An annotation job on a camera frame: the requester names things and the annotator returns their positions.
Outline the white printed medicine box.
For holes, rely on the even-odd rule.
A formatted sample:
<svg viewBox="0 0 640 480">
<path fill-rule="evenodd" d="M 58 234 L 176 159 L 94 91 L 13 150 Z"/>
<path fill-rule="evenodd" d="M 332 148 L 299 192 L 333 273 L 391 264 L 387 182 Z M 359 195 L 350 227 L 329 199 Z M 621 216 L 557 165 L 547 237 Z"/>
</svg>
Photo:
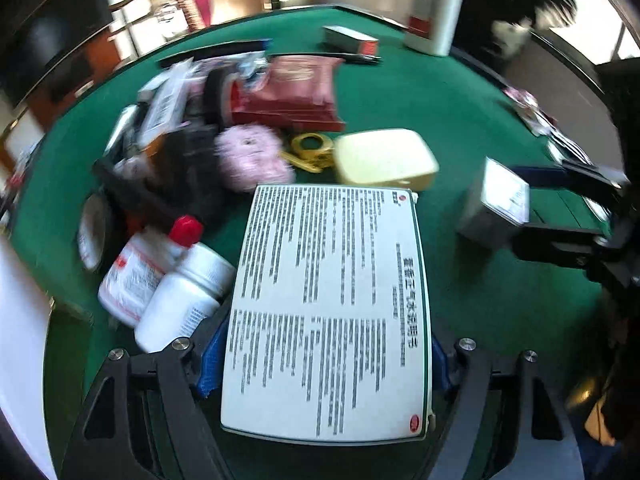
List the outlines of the white printed medicine box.
<svg viewBox="0 0 640 480">
<path fill-rule="evenodd" d="M 231 298 L 225 430 L 313 445 L 423 439 L 430 351 L 413 192 L 257 188 Z"/>
</svg>

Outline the white pill bottle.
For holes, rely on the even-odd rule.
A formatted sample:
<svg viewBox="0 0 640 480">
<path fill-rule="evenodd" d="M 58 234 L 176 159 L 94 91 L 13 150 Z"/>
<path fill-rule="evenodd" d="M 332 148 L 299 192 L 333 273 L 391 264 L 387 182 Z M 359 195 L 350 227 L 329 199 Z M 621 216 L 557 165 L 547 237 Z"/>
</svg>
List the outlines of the white pill bottle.
<svg viewBox="0 0 640 480">
<path fill-rule="evenodd" d="M 191 337 L 198 324 L 221 306 L 235 274 L 235 267 L 206 245 L 187 249 L 160 280 L 134 329 L 138 347 L 153 353 L 177 338 Z"/>
</svg>

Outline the black plastic bag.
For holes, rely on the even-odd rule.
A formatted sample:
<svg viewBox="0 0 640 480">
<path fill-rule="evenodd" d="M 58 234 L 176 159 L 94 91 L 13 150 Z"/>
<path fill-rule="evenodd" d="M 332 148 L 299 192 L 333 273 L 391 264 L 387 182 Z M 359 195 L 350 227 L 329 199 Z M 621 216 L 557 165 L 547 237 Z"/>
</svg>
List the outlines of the black plastic bag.
<svg viewBox="0 0 640 480">
<path fill-rule="evenodd" d="M 103 156 L 92 171 L 122 208 L 143 212 L 166 228 L 190 216 L 211 230 L 229 209 L 217 136 L 214 126 L 186 125 L 129 158 L 111 162 Z"/>
</svg>

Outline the small white red box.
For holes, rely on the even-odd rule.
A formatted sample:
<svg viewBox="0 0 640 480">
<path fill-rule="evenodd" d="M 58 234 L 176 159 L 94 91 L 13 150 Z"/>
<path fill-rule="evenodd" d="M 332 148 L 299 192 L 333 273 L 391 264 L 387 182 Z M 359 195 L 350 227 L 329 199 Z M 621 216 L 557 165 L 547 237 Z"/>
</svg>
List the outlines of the small white red box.
<svg viewBox="0 0 640 480">
<path fill-rule="evenodd" d="M 378 54 L 376 38 L 344 26 L 324 26 L 323 42 L 340 52 L 372 56 Z"/>
</svg>

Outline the red foil pouch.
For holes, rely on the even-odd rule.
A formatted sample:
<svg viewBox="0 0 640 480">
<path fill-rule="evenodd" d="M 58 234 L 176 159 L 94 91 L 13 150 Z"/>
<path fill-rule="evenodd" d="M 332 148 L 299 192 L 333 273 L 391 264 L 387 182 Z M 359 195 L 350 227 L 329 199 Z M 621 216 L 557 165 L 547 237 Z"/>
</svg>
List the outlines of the red foil pouch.
<svg viewBox="0 0 640 480">
<path fill-rule="evenodd" d="M 231 86 L 233 125 L 259 124 L 295 132 L 341 132 L 334 75 L 339 58 L 320 55 L 280 55 L 273 58 L 253 88 Z"/>
</svg>

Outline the black tape roll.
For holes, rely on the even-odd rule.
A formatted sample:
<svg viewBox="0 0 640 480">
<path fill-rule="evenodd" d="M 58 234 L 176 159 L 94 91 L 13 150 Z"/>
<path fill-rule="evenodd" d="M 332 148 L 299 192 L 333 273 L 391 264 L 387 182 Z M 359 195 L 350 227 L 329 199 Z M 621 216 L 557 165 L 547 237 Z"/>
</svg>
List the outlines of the black tape roll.
<svg viewBox="0 0 640 480">
<path fill-rule="evenodd" d="M 87 272 L 99 272 L 103 266 L 111 223 L 112 211 L 105 193 L 91 193 L 82 204 L 76 234 L 78 257 Z"/>
</svg>

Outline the large white bottle red label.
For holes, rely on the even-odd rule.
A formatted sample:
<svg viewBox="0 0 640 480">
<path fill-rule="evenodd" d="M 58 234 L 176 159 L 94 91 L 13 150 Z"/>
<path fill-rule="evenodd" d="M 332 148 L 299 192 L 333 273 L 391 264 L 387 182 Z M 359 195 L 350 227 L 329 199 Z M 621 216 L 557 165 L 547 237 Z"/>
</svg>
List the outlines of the large white bottle red label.
<svg viewBox="0 0 640 480">
<path fill-rule="evenodd" d="M 448 56 L 461 5 L 462 0 L 413 0 L 405 46 L 439 58 Z"/>
</svg>

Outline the person in black jacket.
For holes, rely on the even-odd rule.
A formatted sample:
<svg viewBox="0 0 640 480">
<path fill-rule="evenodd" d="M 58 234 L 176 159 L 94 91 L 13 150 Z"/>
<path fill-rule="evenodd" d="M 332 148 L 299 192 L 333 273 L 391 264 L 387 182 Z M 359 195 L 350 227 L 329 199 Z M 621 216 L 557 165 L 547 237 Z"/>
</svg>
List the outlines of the person in black jacket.
<svg viewBox="0 0 640 480">
<path fill-rule="evenodd" d="M 454 46 L 486 64 L 508 62 L 530 33 L 573 25 L 576 0 L 462 0 Z"/>
</svg>

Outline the white bottle red cap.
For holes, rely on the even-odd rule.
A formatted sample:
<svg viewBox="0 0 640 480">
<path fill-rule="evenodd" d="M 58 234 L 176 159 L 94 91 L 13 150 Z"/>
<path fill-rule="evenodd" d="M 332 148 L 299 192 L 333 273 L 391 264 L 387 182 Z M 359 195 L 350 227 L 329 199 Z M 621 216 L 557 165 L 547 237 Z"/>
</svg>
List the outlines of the white bottle red cap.
<svg viewBox="0 0 640 480">
<path fill-rule="evenodd" d="M 146 226 L 130 237 L 99 287 L 102 307 L 118 322 L 135 328 L 162 278 L 203 231 L 201 222 L 182 216 L 168 234 Z"/>
</svg>

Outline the cream yellow plastic case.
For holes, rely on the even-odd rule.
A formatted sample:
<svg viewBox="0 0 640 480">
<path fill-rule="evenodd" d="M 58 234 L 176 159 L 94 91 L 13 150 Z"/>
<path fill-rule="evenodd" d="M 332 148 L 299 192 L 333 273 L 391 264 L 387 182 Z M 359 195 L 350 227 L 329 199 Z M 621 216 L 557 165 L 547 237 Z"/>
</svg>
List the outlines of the cream yellow plastic case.
<svg viewBox="0 0 640 480">
<path fill-rule="evenodd" d="M 422 136 L 404 128 L 360 131 L 334 141 L 338 182 L 370 188 L 422 192 L 433 183 L 439 163 Z"/>
</svg>

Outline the pink fluffy pompom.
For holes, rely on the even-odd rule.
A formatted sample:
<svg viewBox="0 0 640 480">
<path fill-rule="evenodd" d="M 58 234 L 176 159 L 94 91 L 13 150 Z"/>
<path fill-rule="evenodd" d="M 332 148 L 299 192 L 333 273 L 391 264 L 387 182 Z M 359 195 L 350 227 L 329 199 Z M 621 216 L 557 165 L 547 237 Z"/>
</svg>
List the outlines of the pink fluffy pompom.
<svg viewBox="0 0 640 480">
<path fill-rule="evenodd" d="M 282 141 L 266 126 L 232 126 L 217 134 L 215 150 L 224 183 L 234 192 L 295 181 L 293 168 L 281 155 Z"/>
</svg>

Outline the long black pen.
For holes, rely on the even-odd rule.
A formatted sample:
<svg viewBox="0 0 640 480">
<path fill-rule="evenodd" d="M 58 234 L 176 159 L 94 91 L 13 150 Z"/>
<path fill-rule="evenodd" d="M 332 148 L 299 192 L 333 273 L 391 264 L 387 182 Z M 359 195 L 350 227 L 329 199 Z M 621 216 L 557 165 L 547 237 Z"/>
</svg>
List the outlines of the long black pen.
<svg viewBox="0 0 640 480">
<path fill-rule="evenodd" d="M 375 66 L 381 63 L 381 58 L 377 55 L 358 54 L 349 52 L 288 52 L 273 53 L 267 56 L 271 61 L 274 58 L 283 58 L 284 56 L 312 56 L 313 58 L 337 58 L 347 64 Z"/>
</svg>

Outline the small white grey box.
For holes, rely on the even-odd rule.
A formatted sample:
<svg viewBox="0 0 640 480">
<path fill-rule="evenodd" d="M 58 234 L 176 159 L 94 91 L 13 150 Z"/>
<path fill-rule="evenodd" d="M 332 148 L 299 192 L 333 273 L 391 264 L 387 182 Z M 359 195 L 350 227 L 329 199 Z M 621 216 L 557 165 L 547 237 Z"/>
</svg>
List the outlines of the small white grey box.
<svg viewBox="0 0 640 480">
<path fill-rule="evenodd" d="M 487 249 L 503 248 L 529 222 L 529 184 L 507 166 L 486 157 L 466 193 L 457 232 Z"/>
</svg>

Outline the black remote control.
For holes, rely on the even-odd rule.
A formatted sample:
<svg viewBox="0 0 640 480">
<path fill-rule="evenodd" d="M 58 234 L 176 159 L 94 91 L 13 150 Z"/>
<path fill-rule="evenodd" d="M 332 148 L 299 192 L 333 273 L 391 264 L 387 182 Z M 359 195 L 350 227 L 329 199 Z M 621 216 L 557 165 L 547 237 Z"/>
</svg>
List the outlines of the black remote control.
<svg viewBox="0 0 640 480">
<path fill-rule="evenodd" d="M 271 43 L 272 40 L 270 38 L 228 41 L 222 44 L 212 44 L 211 46 L 177 52 L 166 56 L 166 58 L 161 58 L 156 64 L 160 68 L 168 68 L 189 58 L 192 58 L 193 61 L 201 61 L 206 60 L 206 58 L 220 58 L 221 56 L 265 51 L 271 46 Z"/>
</svg>

